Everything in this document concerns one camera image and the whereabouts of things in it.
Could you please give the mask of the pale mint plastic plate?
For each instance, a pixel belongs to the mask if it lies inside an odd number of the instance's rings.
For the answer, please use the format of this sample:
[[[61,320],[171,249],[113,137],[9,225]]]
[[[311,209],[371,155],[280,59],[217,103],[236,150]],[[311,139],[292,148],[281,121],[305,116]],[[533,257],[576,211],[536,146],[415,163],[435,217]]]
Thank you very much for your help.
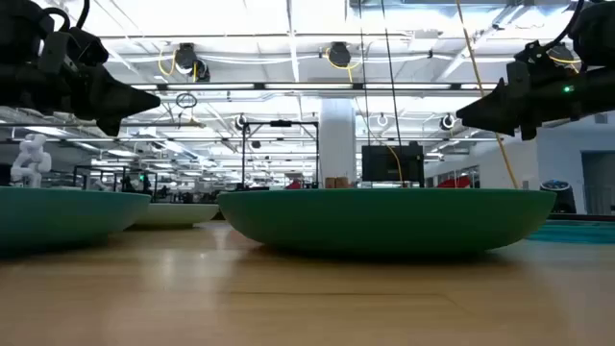
[[[218,212],[219,207],[215,204],[153,203],[132,228],[190,228],[195,224],[209,222]]]

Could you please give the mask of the teal plastic plate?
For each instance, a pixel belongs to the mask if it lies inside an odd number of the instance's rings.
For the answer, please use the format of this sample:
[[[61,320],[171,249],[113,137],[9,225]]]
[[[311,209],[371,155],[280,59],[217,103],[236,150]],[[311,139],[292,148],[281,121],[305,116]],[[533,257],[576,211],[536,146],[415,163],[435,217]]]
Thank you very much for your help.
[[[120,233],[149,205],[150,197],[138,193],[0,186],[0,256]]]

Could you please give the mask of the grey door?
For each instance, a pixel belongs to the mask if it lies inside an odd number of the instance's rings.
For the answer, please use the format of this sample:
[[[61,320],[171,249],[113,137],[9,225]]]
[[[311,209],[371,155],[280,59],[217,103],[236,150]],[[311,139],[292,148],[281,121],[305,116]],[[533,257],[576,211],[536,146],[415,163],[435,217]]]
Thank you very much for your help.
[[[586,212],[615,215],[615,152],[583,152],[581,161]]]

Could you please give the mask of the black cylindrical post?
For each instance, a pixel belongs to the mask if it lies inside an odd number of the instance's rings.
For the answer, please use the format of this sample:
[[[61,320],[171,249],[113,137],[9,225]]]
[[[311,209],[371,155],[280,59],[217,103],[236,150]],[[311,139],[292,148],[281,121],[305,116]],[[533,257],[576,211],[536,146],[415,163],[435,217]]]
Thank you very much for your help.
[[[577,212],[574,191],[569,183],[560,180],[548,180],[540,185],[540,189],[555,194],[552,213],[575,214]]]

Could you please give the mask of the blue transparent plastic plate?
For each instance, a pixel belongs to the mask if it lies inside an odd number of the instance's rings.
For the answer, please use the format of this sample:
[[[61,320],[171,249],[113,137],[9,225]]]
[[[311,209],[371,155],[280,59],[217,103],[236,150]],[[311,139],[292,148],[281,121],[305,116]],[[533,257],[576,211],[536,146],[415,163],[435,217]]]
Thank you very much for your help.
[[[548,220],[536,232],[527,236],[529,240],[615,244],[615,222]]]

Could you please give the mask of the large dark green plastic plate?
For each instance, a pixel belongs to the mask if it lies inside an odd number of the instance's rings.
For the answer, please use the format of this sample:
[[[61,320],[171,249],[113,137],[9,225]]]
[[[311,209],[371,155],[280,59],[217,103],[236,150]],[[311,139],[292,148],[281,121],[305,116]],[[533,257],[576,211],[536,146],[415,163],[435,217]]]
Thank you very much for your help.
[[[538,231],[556,195],[493,188],[324,188],[236,191],[217,202],[242,235],[333,255],[475,254]]]

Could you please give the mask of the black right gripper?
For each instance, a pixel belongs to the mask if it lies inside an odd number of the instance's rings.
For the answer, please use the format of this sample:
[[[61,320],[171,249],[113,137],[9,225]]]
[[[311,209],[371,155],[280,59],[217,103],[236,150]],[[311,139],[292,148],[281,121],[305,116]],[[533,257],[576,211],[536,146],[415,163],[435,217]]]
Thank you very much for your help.
[[[562,80],[533,87],[515,96],[503,78],[478,101],[459,109],[456,117],[466,127],[533,140],[536,128],[560,119],[580,120],[594,113],[615,111],[615,67],[588,70]]]

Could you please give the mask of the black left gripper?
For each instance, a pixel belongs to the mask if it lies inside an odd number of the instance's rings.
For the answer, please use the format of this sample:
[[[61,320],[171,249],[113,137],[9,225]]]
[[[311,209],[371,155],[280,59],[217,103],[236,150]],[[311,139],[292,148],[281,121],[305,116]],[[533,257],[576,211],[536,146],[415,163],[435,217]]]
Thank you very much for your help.
[[[122,120],[157,108],[160,98],[115,80],[102,65],[63,64],[45,73],[36,64],[0,62],[0,106],[73,113],[94,121],[107,136],[117,136]]]

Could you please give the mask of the white building column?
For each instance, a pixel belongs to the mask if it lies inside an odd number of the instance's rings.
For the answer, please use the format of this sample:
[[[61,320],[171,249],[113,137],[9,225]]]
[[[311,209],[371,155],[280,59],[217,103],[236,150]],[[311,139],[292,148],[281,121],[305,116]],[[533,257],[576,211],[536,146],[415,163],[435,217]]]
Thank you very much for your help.
[[[323,98],[319,118],[321,173],[326,178],[357,179],[356,111],[351,99]]]

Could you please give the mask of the black tall open frame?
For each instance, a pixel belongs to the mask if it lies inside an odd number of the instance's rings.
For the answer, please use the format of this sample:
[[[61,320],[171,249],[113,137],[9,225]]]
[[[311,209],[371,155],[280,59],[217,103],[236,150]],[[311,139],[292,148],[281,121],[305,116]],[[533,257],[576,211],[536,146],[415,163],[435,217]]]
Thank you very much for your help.
[[[299,126],[301,128],[305,128],[306,125],[311,125],[315,128],[315,138],[313,138],[316,149],[315,149],[315,175],[314,182],[312,183],[312,187],[319,188],[320,187],[320,128],[319,121],[294,121],[294,120],[271,120],[271,121],[253,121],[250,122],[248,120],[244,120],[241,129],[241,183],[240,190],[248,190],[249,188],[246,186],[246,129],[252,125],[255,125],[256,128],[251,131],[251,135],[255,135],[258,130],[262,126],[269,126],[271,128],[288,128],[292,126]]]

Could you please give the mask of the black monitor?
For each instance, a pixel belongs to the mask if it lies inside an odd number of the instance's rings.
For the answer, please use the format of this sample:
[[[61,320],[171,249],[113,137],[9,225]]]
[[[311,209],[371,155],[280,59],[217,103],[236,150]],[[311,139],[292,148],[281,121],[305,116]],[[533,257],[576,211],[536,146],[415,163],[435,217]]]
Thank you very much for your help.
[[[361,180],[424,186],[424,160],[423,147],[415,141],[404,146],[364,145],[361,147]]]

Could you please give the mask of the white humanoid robot figure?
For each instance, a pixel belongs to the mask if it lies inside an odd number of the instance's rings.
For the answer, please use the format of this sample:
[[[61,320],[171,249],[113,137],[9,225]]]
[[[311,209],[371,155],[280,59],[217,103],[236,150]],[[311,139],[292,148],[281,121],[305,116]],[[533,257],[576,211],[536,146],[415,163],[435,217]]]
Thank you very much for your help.
[[[52,167],[51,155],[44,151],[47,137],[41,134],[28,134],[19,144],[19,154],[11,167],[11,182],[39,188],[42,174]]]

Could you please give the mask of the black workstation frame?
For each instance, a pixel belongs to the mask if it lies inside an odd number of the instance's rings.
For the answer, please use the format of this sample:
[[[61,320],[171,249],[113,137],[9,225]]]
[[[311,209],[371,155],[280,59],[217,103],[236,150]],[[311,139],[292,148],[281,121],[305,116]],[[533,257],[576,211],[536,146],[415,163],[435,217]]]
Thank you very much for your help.
[[[144,168],[133,168],[130,166],[113,166],[113,165],[75,165],[71,172],[72,185],[79,186],[82,190],[86,190],[90,182],[90,173],[98,172],[99,178],[103,179],[106,174],[111,174],[112,189],[126,192],[128,189],[127,182],[131,174],[137,174],[139,181],[142,183],[141,190],[135,187],[135,192],[147,194],[151,197],[152,202],[158,200],[158,179],[159,174],[153,170]]]

